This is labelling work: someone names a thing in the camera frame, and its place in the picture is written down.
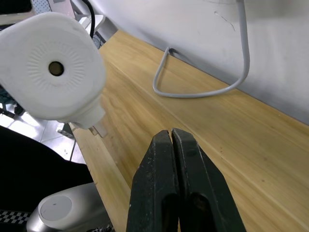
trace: white cable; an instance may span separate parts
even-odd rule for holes
[[[238,79],[234,84],[222,88],[215,91],[210,92],[204,92],[204,93],[191,93],[191,94],[180,94],[180,93],[165,93],[161,92],[159,89],[157,89],[157,81],[159,78],[159,75],[161,73],[161,70],[165,64],[165,60],[168,56],[170,47],[167,47],[163,58],[161,60],[161,63],[159,65],[158,70],[156,71],[154,81],[153,81],[153,89],[156,94],[161,95],[163,97],[168,98],[203,98],[213,95],[218,95],[222,93],[226,93],[236,87],[238,87],[248,76],[249,68],[250,68],[250,53],[249,53],[249,43],[248,43],[248,32],[247,32],[247,19],[246,19],[246,11],[245,11],[245,3],[244,0],[237,0],[237,6],[238,6],[238,12],[239,12],[239,27],[240,27],[240,37],[241,37],[241,47],[242,47],[242,54],[243,54],[243,72],[240,79]]]

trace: black clamp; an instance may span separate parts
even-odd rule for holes
[[[227,183],[193,135],[155,135],[131,189],[126,232],[246,232]]]

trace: circular hole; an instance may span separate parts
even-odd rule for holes
[[[54,76],[61,76],[64,72],[64,67],[60,62],[53,61],[49,64],[48,70]]]

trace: tiled floor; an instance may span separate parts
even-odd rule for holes
[[[7,110],[13,111],[13,105],[7,105]],[[25,112],[22,116],[17,116],[16,119],[0,115],[1,126],[46,145],[66,160],[71,159],[76,163],[85,163],[77,143],[74,146],[75,140],[56,131],[61,124],[63,123],[34,118],[28,112]]]

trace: wooden desk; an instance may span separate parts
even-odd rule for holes
[[[132,178],[151,138],[172,127],[192,133],[224,174],[248,232],[309,231],[308,126],[238,90],[188,100],[155,95],[163,52],[121,31],[100,52],[108,135],[74,135],[117,232],[126,230]],[[160,81],[160,89],[183,93],[225,86],[173,57]]]

